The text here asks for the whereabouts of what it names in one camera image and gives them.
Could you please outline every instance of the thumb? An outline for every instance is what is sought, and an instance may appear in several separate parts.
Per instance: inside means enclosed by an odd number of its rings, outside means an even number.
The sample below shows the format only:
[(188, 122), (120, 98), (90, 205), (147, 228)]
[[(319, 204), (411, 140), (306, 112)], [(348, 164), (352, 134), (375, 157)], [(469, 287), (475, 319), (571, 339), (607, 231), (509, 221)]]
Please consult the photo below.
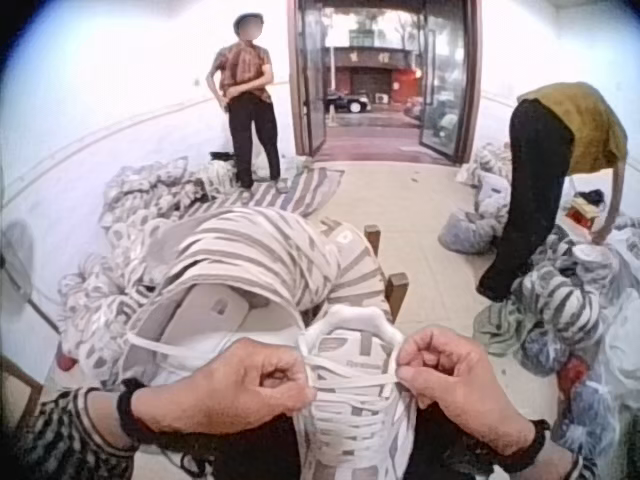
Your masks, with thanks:
[(301, 382), (286, 382), (276, 388), (262, 388), (261, 393), (274, 416), (299, 412), (316, 398), (316, 391)]
[(428, 397), (436, 402), (447, 395), (453, 382), (448, 375), (429, 367), (400, 367), (396, 376), (414, 395)]

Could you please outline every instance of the white sneaker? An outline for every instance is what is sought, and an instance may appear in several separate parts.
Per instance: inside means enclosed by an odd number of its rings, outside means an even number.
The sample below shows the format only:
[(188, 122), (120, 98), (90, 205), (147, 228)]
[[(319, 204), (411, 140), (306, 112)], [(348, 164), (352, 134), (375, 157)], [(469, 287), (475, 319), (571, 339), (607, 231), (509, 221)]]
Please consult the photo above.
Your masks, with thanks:
[(240, 194), (240, 203), (242, 205), (247, 206), (253, 200), (253, 190), (250, 188), (243, 188), (242, 193)]
[(285, 193), (289, 193), (289, 185), (287, 184), (287, 181), (284, 178), (281, 178), (280, 180), (274, 183), (276, 185), (276, 192), (278, 192), (281, 195), (284, 195)]
[(374, 307), (332, 307), (301, 334), (313, 404), (294, 417), (301, 480), (398, 480), (413, 448), (416, 402), (397, 383), (403, 335)]

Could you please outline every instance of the black car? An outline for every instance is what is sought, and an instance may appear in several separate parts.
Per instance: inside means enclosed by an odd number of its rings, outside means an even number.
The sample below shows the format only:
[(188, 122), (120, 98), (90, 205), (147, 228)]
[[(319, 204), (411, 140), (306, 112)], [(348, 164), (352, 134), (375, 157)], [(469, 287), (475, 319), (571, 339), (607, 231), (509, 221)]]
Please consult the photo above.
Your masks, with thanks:
[(371, 102), (366, 95), (343, 95), (342, 93), (329, 91), (325, 100), (327, 112), (334, 105), (336, 112), (364, 113), (371, 110)]

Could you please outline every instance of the black pants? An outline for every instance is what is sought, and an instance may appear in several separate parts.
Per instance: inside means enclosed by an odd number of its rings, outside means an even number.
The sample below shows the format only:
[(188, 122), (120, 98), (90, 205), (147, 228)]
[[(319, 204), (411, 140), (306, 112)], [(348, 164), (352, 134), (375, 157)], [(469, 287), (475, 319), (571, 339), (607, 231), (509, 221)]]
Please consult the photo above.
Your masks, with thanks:
[(538, 100), (525, 100), (509, 127), (513, 181), (509, 219), (493, 264), (478, 285), (489, 300), (505, 300), (513, 282), (555, 225), (564, 179), (569, 170), (573, 133)]
[(253, 151), (251, 124), (253, 122), (256, 124), (258, 140), (260, 140), (269, 160), (271, 180), (280, 178), (278, 124), (273, 104), (265, 102), (251, 92), (245, 92), (229, 102), (229, 127), (236, 154), (238, 181), (242, 188), (253, 186), (251, 174), (251, 154)]
[[(476, 445), (437, 405), (420, 410), (404, 480), (473, 480), (473, 475), (460, 470), (486, 473), (490, 468), (470, 458)], [(298, 480), (300, 456), (293, 421), (278, 417), (254, 430), (219, 438), (214, 476), (217, 480)]]

